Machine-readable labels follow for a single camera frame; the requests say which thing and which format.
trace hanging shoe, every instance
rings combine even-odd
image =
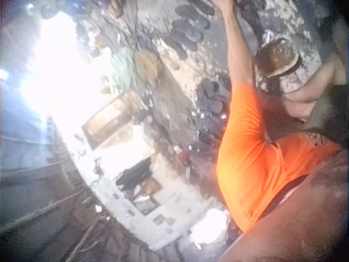
[[[163,36],[162,40],[166,45],[175,50],[180,60],[186,60],[188,58],[188,55],[183,47],[179,43],[174,41],[171,37]]]
[[[198,29],[209,29],[209,21],[200,15],[192,5],[180,5],[176,8],[176,13],[180,17],[191,19],[194,26]]]
[[[203,40],[202,33],[195,29],[187,20],[174,20],[172,22],[172,27],[173,29],[184,33],[186,37],[193,42],[200,42]]]
[[[197,43],[189,40],[189,38],[186,37],[185,33],[179,32],[175,29],[171,29],[170,35],[174,41],[180,43],[181,45],[184,45],[186,48],[188,48],[188,50],[192,52],[197,51]]]
[[[214,9],[201,0],[188,0],[189,3],[195,5],[198,10],[202,11],[205,15],[214,16]]]

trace bright light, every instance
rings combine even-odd
[[[0,69],[0,79],[6,81],[9,78],[9,73]]]
[[[34,59],[27,65],[35,77],[21,85],[28,106],[51,115],[62,136],[70,136],[106,103],[99,75],[81,58],[75,28],[62,12],[41,20]]]
[[[95,205],[95,208],[96,208],[96,213],[102,212],[102,207],[101,206]]]
[[[227,226],[228,218],[224,211],[210,209],[205,218],[192,227],[190,241],[198,248],[200,244],[220,241],[225,237]]]

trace person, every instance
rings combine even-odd
[[[348,152],[321,163],[219,262],[349,261]]]
[[[270,212],[275,199],[282,201],[284,192],[293,193],[306,175],[342,147],[317,133],[295,132],[272,142],[266,139],[262,107],[267,104],[260,100],[255,89],[253,58],[236,17],[236,3],[234,0],[213,2],[225,21],[232,83],[231,113],[219,150],[216,175],[233,220],[246,232]],[[329,67],[339,67],[337,63],[338,60],[331,60]],[[323,70],[301,91],[283,96],[284,107],[291,116],[309,117],[323,91],[310,87],[320,82],[324,89],[327,84],[319,79]],[[312,96],[311,103],[307,103],[309,97],[305,94]]]

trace dark hair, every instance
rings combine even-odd
[[[328,87],[314,106],[304,131],[322,134],[348,148],[348,88],[348,84]]]

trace wooden pole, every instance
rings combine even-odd
[[[67,162],[68,160],[61,160],[52,164],[39,166],[37,168],[26,168],[20,169],[7,174],[1,174],[0,184],[16,184],[18,180],[39,180],[51,177],[61,171],[60,165]]]
[[[85,232],[85,234],[82,236],[81,240],[79,241],[79,243],[76,245],[76,247],[73,249],[73,251],[70,253],[70,255],[68,256],[68,258],[66,259],[65,262],[71,262],[74,260],[77,252],[79,251],[79,249],[83,246],[83,244],[85,244],[86,240],[88,239],[88,237],[90,236],[92,230],[94,229],[94,227],[97,225],[99,218],[101,217],[102,212],[99,213],[96,216],[96,219],[94,220],[94,222],[90,225],[90,227],[87,229],[87,231]]]
[[[23,226],[25,223],[33,221],[33,220],[47,214],[48,212],[60,207],[63,203],[67,202],[68,200],[77,197],[82,192],[84,192],[86,189],[87,189],[87,187],[85,187],[84,189],[80,190],[79,192],[72,194],[64,199],[61,199],[53,204],[49,204],[48,206],[44,207],[43,209],[36,210],[33,213],[27,214],[21,218],[16,219],[15,221],[13,221],[12,223],[9,223],[8,225],[0,227],[0,235],[3,235],[4,233],[11,232],[11,231],[15,230],[16,228]]]

